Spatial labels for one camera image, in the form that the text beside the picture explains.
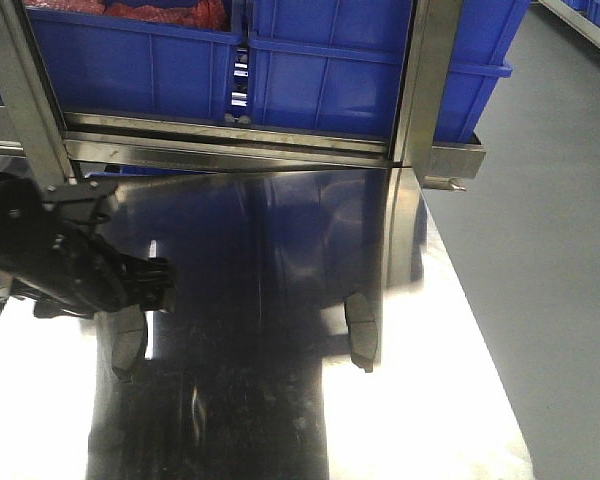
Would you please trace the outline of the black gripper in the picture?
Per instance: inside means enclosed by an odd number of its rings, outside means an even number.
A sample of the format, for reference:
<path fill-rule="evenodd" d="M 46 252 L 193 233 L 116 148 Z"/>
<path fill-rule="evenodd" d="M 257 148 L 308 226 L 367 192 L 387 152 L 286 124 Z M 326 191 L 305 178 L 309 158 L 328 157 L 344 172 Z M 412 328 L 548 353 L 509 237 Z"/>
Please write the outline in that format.
<path fill-rule="evenodd" d="M 163 257 L 120 256 L 119 279 L 123 305 L 137 305 L 141 311 L 172 313 L 175 309 L 175 267 Z"/>

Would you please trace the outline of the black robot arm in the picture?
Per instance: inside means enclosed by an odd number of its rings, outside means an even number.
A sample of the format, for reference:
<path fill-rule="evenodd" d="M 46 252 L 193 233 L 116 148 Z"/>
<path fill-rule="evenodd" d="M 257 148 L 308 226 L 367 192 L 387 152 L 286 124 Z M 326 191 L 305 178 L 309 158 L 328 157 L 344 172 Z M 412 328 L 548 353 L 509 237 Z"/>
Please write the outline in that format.
<path fill-rule="evenodd" d="M 39 318 L 89 318 L 130 306 L 173 310 L 175 271 L 165 258 L 122 253 L 98 234 L 110 221 L 112 178 L 40 188 L 0 173 L 0 270 Z"/>

